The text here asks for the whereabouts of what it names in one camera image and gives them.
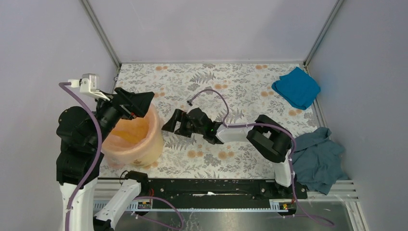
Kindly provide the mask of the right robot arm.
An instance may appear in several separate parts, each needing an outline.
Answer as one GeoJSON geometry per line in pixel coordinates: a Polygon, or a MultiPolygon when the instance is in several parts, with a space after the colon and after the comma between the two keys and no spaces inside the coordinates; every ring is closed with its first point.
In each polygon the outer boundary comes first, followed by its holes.
{"type": "Polygon", "coordinates": [[[290,156],[294,150],[291,133],[266,115],[259,115],[254,123],[229,124],[211,120],[200,108],[188,112],[177,109],[162,126],[163,131],[183,137],[202,135],[210,144],[250,142],[254,148],[272,163],[276,192],[288,198],[295,192],[294,171],[290,156]]]}

